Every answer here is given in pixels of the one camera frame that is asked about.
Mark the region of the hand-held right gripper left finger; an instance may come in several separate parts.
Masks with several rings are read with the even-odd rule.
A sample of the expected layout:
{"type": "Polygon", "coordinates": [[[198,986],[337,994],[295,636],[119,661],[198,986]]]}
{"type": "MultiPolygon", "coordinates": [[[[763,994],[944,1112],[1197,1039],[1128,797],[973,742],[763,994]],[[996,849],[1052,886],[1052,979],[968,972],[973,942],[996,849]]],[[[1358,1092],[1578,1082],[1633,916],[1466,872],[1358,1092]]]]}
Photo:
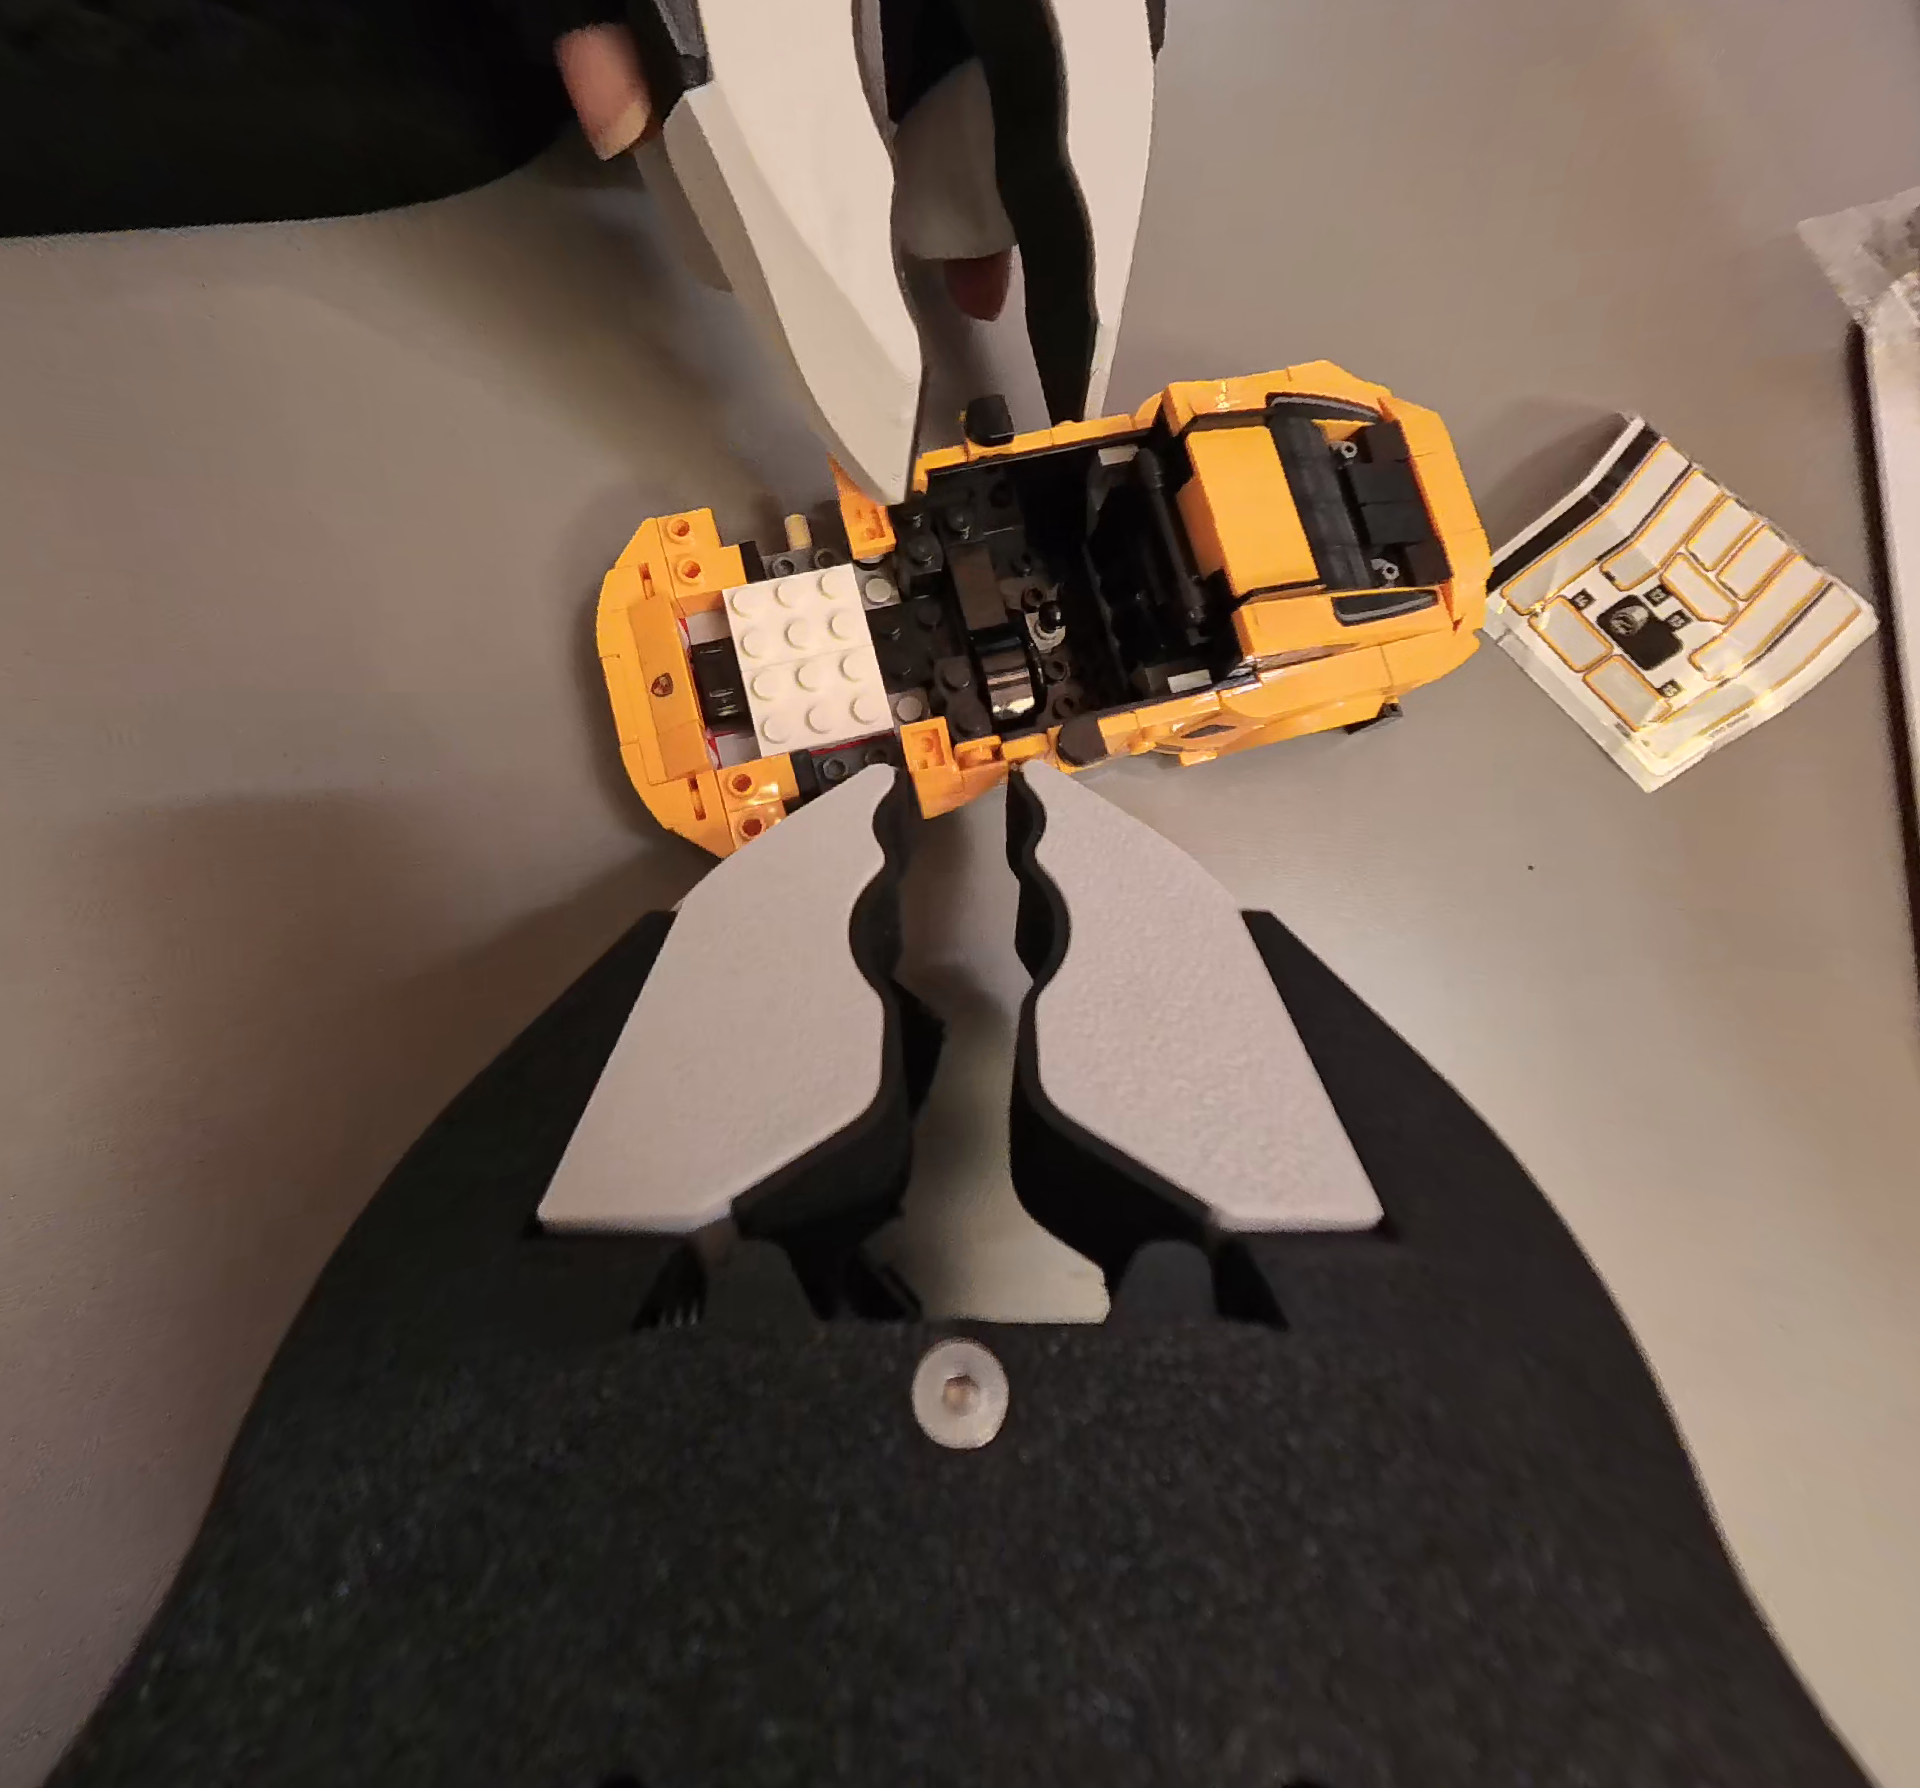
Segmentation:
{"type": "Polygon", "coordinates": [[[549,1236],[866,1238],[907,1197],[901,833],[866,763],[715,865],[567,1130],[549,1236]]]}

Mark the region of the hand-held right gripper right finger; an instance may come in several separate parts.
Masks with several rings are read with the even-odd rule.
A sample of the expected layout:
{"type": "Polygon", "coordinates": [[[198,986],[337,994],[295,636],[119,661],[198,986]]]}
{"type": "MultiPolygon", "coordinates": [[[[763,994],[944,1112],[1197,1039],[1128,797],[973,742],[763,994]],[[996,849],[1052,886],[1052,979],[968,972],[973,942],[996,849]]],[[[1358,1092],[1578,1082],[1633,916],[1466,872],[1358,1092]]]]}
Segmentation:
{"type": "Polygon", "coordinates": [[[1057,763],[1015,775],[1015,865],[1046,1119],[1204,1236],[1371,1236],[1234,898],[1057,763]]]}

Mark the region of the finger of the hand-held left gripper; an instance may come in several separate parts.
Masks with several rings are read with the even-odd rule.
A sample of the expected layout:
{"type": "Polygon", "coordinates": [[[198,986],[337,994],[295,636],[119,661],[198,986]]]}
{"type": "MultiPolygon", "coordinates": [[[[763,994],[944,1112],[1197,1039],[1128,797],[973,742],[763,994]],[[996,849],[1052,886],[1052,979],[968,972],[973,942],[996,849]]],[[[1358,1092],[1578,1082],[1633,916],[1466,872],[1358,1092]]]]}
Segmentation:
{"type": "Polygon", "coordinates": [[[989,0],[986,69],[1052,420],[1107,401],[1153,141],[1163,0],[989,0]]]}
{"type": "Polygon", "coordinates": [[[797,379],[816,441],[901,502],[914,466],[925,328],[894,258],[894,141],[866,78],[866,0],[653,0],[666,164],[681,205],[797,379]]]}

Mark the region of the orange lego car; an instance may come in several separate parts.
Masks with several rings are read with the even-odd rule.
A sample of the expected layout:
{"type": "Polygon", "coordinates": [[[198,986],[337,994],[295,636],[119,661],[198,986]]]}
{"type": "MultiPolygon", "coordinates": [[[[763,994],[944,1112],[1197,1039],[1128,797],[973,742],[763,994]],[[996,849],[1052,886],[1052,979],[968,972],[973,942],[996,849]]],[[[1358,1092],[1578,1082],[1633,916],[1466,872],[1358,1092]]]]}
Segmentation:
{"type": "Polygon", "coordinates": [[[866,763],[944,820],[1015,763],[1371,726],[1488,621],[1457,438],[1334,360],[1035,438],[973,401],[901,502],[829,487],[777,550],[717,539],[715,514],[644,521],[600,576],[621,775],[703,858],[866,763]]]}

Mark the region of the person's left hand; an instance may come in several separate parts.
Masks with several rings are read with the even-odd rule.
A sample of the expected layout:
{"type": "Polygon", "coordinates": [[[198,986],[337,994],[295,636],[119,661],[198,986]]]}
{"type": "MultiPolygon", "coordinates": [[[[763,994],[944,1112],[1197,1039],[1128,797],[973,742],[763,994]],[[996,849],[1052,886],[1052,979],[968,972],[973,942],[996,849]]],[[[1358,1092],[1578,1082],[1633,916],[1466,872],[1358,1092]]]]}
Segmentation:
{"type": "MultiPolygon", "coordinates": [[[[644,141],[657,129],[644,69],[638,69],[638,40],[621,20],[566,29],[557,78],[567,93],[567,112],[581,112],[595,159],[621,159],[632,141],[644,141]]],[[[996,326],[1004,290],[1015,290],[1015,249],[944,264],[944,290],[961,318],[996,326]]]]}

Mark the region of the white sticker sheet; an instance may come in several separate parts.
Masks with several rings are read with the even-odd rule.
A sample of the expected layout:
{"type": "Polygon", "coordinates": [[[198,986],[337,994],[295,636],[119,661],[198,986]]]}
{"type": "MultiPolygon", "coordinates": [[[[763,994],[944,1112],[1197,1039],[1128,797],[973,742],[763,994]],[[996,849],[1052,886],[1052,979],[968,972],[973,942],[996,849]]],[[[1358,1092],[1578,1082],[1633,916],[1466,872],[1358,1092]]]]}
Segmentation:
{"type": "Polygon", "coordinates": [[[1876,608],[1651,420],[1525,528],[1488,636],[1651,797],[1810,696],[1876,608]]]}

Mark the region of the clear plastic bag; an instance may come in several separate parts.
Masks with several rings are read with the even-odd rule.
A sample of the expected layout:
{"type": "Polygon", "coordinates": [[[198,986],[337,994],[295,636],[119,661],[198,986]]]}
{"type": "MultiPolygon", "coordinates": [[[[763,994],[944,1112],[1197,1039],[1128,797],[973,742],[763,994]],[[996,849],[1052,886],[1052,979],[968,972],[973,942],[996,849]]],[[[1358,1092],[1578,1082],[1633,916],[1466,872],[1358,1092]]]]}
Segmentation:
{"type": "Polygon", "coordinates": [[[1920,187],[1799,217],[1799,238],[1828,290],[1843,298],[1843,318],[1869,326],[1883,290],[1896,290],[1920,318],[1920,187]]]}

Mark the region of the white rounded base board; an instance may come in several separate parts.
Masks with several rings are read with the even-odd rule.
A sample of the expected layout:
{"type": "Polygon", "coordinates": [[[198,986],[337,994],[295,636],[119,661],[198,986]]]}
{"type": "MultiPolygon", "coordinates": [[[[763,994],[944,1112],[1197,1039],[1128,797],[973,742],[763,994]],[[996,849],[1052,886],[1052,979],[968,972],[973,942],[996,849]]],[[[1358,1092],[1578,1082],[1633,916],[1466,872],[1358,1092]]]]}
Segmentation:
{"type": "Polygon", "coordinates": [[[1902,686],[1902,740],[1920,753],[1920,278],[1876,290],[1862,318],[1876,502],[1883,502],[1883,621],[1902,686]]]}

